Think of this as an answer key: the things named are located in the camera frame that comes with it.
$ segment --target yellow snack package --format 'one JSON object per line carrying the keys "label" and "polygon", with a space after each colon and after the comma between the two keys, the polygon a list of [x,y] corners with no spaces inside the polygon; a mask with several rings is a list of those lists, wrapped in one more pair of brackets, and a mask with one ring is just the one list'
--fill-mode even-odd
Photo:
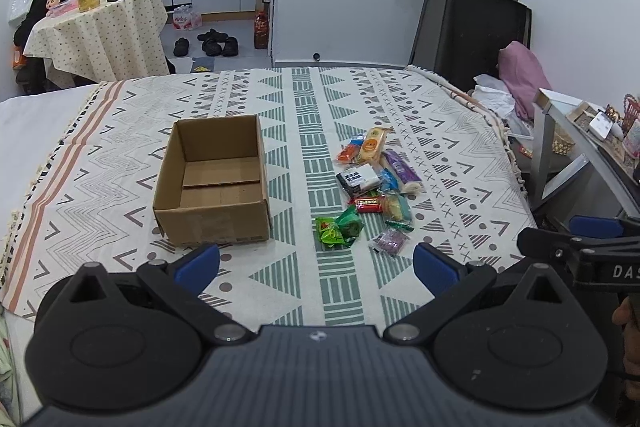
{"label": "yellow snack package", "polygon": [[372,127],[369,129],[367,136],[364,139],[358,157],[357,163],[378,163],[380,161],[380,155],[382,154],[382,148],[385,146],[386,133],[388,133],[386,127]]}

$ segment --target table leg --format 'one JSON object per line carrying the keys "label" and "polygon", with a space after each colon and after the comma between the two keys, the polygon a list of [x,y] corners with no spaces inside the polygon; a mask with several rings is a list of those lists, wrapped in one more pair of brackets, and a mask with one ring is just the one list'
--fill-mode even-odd
{"label": "table leg", "polygon": [[531,178],[529,203],[536,208],[542,203],[546,178],[549,174],[549,162],[552,155],[556,122],[546,111],[534,105],[533,156],[531,158]]}

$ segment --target pink cloth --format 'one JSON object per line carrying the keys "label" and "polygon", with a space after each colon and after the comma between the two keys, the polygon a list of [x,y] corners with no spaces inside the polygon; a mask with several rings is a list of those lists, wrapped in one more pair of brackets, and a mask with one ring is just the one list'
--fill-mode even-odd
{"label": "pink cloth", "polygon": [[533,120],[533,99],[538,89],[551,89],[536,55],[513,41],[498,52],[498,73],[516,101],[516,114],[523,120]]}

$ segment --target patterned tablecloth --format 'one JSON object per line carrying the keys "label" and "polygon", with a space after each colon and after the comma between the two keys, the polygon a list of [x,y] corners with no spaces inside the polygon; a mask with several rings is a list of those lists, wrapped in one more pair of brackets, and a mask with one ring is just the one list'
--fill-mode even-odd
{"label": "patterned tablecloth", "polygon": [[[260,115],[271,240],[224,248],[218,277],[200,297],[248,327],[385,328],[431,298],[412,269],[418,241],[498,270],[519,259],[514,240],[533,220],[501,140],[486,115],[420,72],[173,75],[96,89],[15,215],[2,304],[33,317],[47,289],[86,261],[131,271],[149,259],[175,259],[181,250],[160,235],[151,210],[172,123],[243,113]],[[346,201],[332,158],[373,125],[393,129],[387,146],[404,153],[425,184],[410,196],[415,231],[396,258],[367,248],[384,228],[377,214],[364,216],[348,250],[324,248],[312,227]]]}
{"label": "patterned tablecloth", "polygon": [[[29,34],[24,54],[50,58],[57,71],[94,82],[168,74],[160,31],[166,24],[162,0],[121,0],[80,13],[44,17]],[[69,74],[47,71],[58,87],[74,87]]]}

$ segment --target slipper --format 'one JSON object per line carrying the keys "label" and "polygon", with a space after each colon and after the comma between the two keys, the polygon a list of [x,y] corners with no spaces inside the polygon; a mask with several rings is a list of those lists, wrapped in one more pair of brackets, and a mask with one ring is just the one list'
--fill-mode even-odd
{"label": "slipper", "polygon": [[189,53],[189,41],[184,37],[180,37],[175,41],[174,56],[186,57]]}
{"label": "slipper", "polygon": [[225,42],[225,49],[222,50],[223,57],[235,57],[238,55],[238,39],[229,37]]}
{"label": "slipper", "polygon": [[214,39],[204,41],[202,43],[202,50],[207,57],[218,57],[218,55],[222,55],[222,48]]}
{"label": "slipper", "polygon": [[208,32],[198,35],[198,40],[206,42],[209,39],[214,39],[214,41],[216,42],[225,42],[228,37],[229,35],[227,35],[226,33],[219,33],[214,29],[210,29]]}

